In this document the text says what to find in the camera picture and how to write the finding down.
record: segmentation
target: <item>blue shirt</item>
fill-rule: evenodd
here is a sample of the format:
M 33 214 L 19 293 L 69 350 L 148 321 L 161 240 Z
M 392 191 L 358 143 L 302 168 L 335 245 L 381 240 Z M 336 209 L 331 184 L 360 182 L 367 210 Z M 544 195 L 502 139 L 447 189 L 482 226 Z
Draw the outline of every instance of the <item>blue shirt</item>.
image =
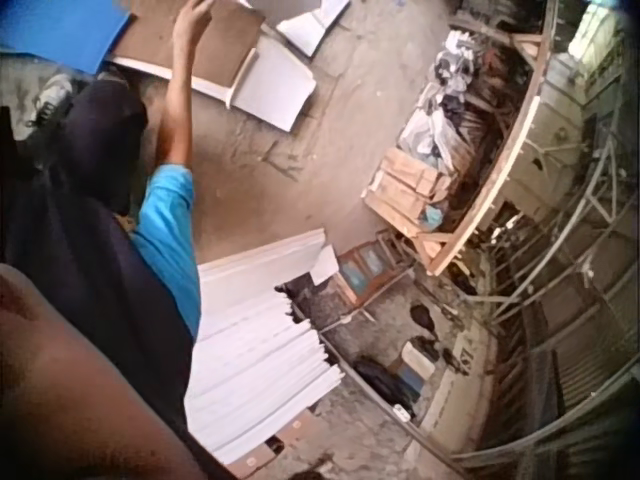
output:
M 169 289 L 191 335 L 200 324 L 200 279 L 193 250 L 193 177 L 180 165 L 158 167 L 140 208 L 133 244 Z

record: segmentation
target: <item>person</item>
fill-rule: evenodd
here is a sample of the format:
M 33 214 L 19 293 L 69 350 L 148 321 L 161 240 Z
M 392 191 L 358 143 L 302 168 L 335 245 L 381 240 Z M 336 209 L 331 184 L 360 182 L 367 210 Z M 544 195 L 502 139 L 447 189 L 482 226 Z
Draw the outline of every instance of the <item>person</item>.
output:
M 2 478 L 234 478 L 191 436 L 183 404 L 200 320 L 191 73 L 212 3 L 188 0 L 175 22 L 157 165 L 131 235 L 114 214 L 129 209 L 147 116 L 113 72 L 71 101 L 55 161 L 27 166 L 1 142 Z M 49 87 L 39 123 L 52 89 L 69 89 Z

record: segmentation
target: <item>dirty floor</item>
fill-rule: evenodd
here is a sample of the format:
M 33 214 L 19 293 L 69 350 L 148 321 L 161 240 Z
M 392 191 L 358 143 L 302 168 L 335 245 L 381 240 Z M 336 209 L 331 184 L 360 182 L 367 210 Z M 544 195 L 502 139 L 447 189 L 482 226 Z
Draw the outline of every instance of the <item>dirty floor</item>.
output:
M 339 253 L 370 240 L 382 224 L 360 194 L 426 83 L 446 15 L 443 0 L 352 0 L 315 57 L 303 60 L 318 86 L 291 134 L 194 93 L 198 262 L 318 227 Z M 19 136 L 33 97 L 59 69 L 26 57 L 2 63 L 0 100 L 12 107 Z M 166 82 L 140 76 L 139 89 L 150 164 Z

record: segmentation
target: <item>pile of debris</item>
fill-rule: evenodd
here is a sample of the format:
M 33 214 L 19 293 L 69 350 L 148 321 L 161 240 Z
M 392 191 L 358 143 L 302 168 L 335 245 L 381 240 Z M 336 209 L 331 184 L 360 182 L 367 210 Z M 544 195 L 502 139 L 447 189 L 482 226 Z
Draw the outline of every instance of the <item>pile of debris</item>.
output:
M 471 167 L 482 156 L 489 129 L 497 124 L 504 136 L 514 110 L 504 107 L 500 93 L 508 71 L 498 50 L 459 30 L 449 33 L 444 46 L 436 57 L 434 79 L 420 95 L 398 140 L 403 151 L 449 179 L 446 195 L 429 203 L 431 217 L 440 219 L 449 210 L 448 197 L 465 175 L 476 173 Z M 438 226 L 426 223 L 431 230 Z

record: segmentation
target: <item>hand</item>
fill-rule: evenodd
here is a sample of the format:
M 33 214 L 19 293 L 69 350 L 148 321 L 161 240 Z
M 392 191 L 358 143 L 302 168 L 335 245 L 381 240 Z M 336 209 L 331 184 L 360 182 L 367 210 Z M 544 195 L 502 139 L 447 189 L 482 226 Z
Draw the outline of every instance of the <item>hand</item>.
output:
M 211 6 L 215 0 L 188 0 L 180 10 L 173 27 L 174 61 L 193 65 L 196 47 L 211 22 Z

